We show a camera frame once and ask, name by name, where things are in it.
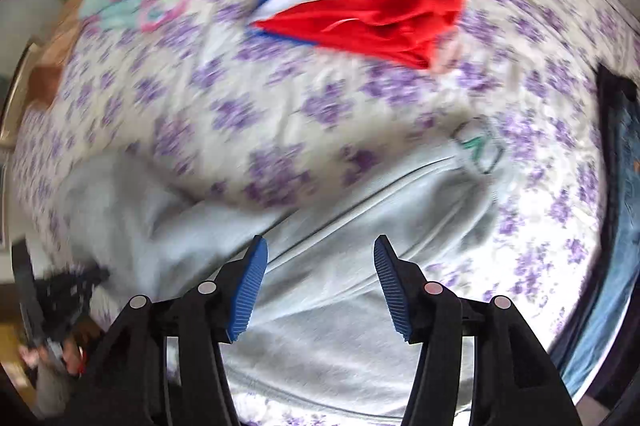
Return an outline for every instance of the blue gripper pad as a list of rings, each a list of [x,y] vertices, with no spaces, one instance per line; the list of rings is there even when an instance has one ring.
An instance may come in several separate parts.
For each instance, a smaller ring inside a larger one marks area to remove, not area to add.
[[[409,298],[402,287],[399,266],[389,240],[381,234],[373,246],[373,262],[376,266],[378,279],[385,294],[386,306],[389,308],[394,327],[402,334],[405,341],[409,341],[412,333],[412,325],[409,314]]]
[[[230,316],[226,328],[231,341],[238,339],[238,336],[246,330],[249,324],[264,271],[267,269],[267,258],[266,240],[261,236],[256,237],[242,259],[244,272],[241,274],[236,290],[231,297]]]

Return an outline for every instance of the floral bed sheet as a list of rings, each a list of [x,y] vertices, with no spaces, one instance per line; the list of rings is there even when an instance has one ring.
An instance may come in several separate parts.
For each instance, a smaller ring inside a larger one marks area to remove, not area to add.
[[[488,116],[516,168],[491,243],[428,276],[459,296],[507,294],[545,346],[598,252],[603,171],[593,67],[640,78],[639,24],[617,0],[468,0],[430,71],[252,35],[257,0],[194,0],[151,34],[88,26],[51,109],[27,112],[18,198],[58,265],[52,209],[75,163],[144,156],[195,197],[300,206],[372,166]],[[98,294],[108,326],[117,309]],[[235,389],[244,421],[342,424]]]

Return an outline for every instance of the red fabric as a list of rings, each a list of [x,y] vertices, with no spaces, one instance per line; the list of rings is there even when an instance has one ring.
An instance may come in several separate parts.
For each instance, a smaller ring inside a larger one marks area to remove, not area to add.
[[[281,12],[273,19],[257,21],[255,26],[324,47],[427,69],[436,38],[455,25],[464,3],[465,0],[317,0]]]

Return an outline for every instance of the white wall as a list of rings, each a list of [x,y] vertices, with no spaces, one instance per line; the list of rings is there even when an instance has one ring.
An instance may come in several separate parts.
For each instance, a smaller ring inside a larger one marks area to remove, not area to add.
[[[27,41],[44,41],[58,18],[62,0],[0,0],[0,74],[11,77]]]

